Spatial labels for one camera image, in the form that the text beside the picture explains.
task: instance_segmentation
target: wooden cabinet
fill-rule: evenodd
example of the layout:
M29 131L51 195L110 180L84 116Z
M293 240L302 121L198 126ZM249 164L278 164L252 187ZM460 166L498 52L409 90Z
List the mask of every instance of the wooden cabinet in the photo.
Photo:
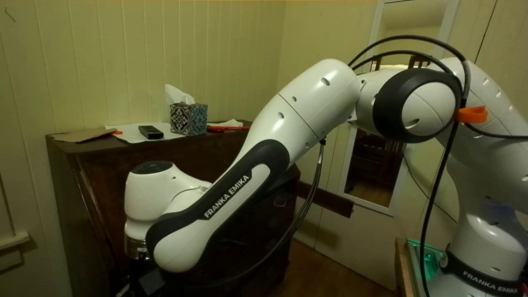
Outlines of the wooden cabinet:
M214 182L234 161L244 137L245 133L227 133L137 146L113 137L85 144L66 144L47 137L72 294L113 296L127 283L123 184L133 167L146 161L170 161L196 179ZM254 199L227 222L214 236L216 243L207 246L207 251L212 251L209 255L221 256L222 266L214 265L211 256L211 265L201 266L199 274L204 274L204 268L216 278L222 273L234 274L236 269L242 269L239 266L249 266L265 255L293 218L297 180L298 170L293 167L269 192ZM236 241L242 248L222 245L227 241ZM287 248L288 245L277 251L280 258L270 260L277 278L283 274ZM237 279L221 293L229 294L234 289L242 293L249 283L249 278Z

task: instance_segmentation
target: tissue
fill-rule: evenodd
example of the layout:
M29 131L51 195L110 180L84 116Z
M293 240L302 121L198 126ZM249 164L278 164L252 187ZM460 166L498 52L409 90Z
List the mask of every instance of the tissue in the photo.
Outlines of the tissue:
M170 106L170 133L183 136L206 134L206 104L196 104L193 96L170 85L165 85L165 100Z

